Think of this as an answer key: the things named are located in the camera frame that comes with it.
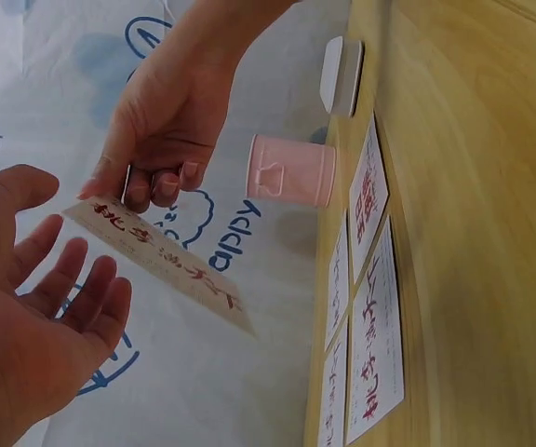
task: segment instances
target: white card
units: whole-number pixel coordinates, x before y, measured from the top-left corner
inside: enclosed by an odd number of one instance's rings
[[[349,246],[346,232],[346,212],[343,214],[341,230],[330,259],[328,273],[328,314],[326,319],[326,340],[328,349],[332,337],[341,322],[349,304]]]
[[[368,257],[369,248],[378,231],[378,224],[388,200],[388,186],[374,115],[371,116],[361,159],[351,184],[350,196],[349,231],[353,255],[353,278],[356,283],[363,263]]]
[[[344,444],[344,406],[346,403],[347,319],[342,324],[324,363],[322,406],[320,410],[319,447],[342,447]]]
[[[405,397],[395,257],[390,219],[353,304],[347,444]]]
[[[235,326],[252,332],[233,282],[164,237],[118,200],[93,197],[64,214],[150,274]]]

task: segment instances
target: pink cup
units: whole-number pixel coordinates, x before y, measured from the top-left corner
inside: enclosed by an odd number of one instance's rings
[[[248,197],[327,207],[335,172],[333,147],[256,135],[249,153]]]

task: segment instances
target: wooden surface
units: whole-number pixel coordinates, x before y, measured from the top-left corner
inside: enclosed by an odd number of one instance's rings
[[[349,35],[366,61],[356,116],[330,126],[343,163],[320,216],[305,445],[328,262],[375,102],[406,398],[353,445],[536,447],[536,0],[355,0]]]

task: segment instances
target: white object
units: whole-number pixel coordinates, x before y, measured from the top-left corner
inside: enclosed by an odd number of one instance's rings
[[[342,324],[341,333],[324,363],[318,447],[342,447],[344,445],[348,333],[346,318]]]
[[[343,214],[341,230],[330,259],[328,273],[328,313],[326,319],[327,349],[342,321],[349,304],[349,245],[346,231],[346,212]]]
[[[353,183],[351,183],[350,196],[349,231],[353,255],[353,278],[356,283],[388,200],[388,186],[374,115],[371,117],[368,135]]]
[[[363,42],[339,36],[328,42],[320,96],[332,115],[353,116],[363,63]]]
[[[347,444],[375,426],[405,398],[390,219],[355,298],[352,327]]]

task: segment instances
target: karuta card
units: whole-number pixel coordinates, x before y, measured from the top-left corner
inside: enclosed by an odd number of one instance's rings
[[[344,445],[348,333],[348,322],[345,320],[341,333],[334,341],[324,363],[318,447],[342,447]]]
[[[351,332],[347,444],[380,422],[405,397],[390,219],[355,298]]]
[[[177,291],[252,332],[233,282],[164,237],[118,200],[93,197],[64,214]]]
[[[343,214],[334,252],[330,258],[328,273],[328,313],[326,318],[326,340],[328,349],[332,337],[341,322],[342,315],[349,304],[349,249],[346,231],[346,212]]]
[[[388,186],[374,115],[371,116],[368,135],[351,183],[350,200],[349,231],[355,284],[368,257],[388,200]]]

